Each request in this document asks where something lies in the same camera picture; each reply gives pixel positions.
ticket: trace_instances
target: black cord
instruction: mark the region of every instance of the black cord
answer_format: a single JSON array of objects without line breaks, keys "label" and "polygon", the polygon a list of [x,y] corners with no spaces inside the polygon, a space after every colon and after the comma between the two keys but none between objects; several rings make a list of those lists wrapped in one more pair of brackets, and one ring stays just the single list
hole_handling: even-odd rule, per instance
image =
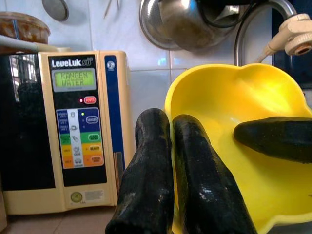
[{"label": "black cord", "polygon": [[258,3],[258,0],[252,0],[252,2],[248,6],[248,8],[244,12],[244,14],[237,21],[235,21],[233,23],[230,23],[230,24],[218,24],[218,23],[214,23],[214,22],[210,21],[209,19],[207,19],[206,15],[205,15],[205,11],[204,11],[203,1],[202,0],[197,0],[197,8],[198,8],[198,11],[199,11],[202,19],[204,20],[205,24],[213,26],[213,27],[216,27],[216,28],[230,28],[230,27],[236,26],[237,24],[242,22],[242,20],[248,15],[250,10],[255,5],[257,5],[257,3]]}]

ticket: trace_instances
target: circular logo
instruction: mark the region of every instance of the circular logo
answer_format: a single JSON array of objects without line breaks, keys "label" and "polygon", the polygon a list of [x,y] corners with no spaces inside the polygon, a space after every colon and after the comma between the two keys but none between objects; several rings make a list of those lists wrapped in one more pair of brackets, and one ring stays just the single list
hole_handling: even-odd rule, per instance
[{"label": "circular logo", "polygon": [[114,69],[115,68],[115,63],[113,61],[108,61],[106,64],[108,69]]},{"label": "circular logo", "polygon": [[79,192],[74,192],[70,195],[70,199],[75,203],[81,202],[82,194]]}]

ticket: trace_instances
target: metal faucet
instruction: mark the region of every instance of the metal faucet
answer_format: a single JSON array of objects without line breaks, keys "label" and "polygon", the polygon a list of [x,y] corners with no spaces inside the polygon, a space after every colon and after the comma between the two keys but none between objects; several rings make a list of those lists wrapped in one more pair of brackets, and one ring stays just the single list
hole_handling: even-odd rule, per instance
[{"label": "metal faucet", "polygon": [[264,9],[273,8],[277,10],[284,18],[284,20],[297,15],[297,12],[294,6],[287,0],[268,0],[256,7],[254,7],[250,13],[245,17],[242,21],[235,40],[235,47],[234,47],[234,64],[236,66],[242,66],[242,47],[243,47],[243,40],[250,22],[255,18],[255,16]]}]

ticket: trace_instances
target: countertop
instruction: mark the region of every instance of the countertop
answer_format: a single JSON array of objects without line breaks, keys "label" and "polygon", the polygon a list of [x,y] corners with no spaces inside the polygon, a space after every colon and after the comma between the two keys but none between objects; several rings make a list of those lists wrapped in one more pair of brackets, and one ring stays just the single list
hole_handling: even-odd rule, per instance
[{"label": "countertop", "polygon": [[[8,217],[2,234],[104,234],[114,207],[91,207],[57,214],[17,215]],[[312,222],[275,227],[269,234],[310,234]]]}]

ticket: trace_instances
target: blue side stripe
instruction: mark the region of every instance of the blue side stripe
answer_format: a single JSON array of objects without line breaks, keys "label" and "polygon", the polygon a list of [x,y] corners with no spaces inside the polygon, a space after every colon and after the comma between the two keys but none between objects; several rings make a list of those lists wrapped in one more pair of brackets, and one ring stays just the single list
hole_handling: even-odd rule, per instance
[{"label": "blue side stripe", "polygon": [[122,153],[122,164],[125,169],[116,56],[105,56],[105,71],[113,153]]}]

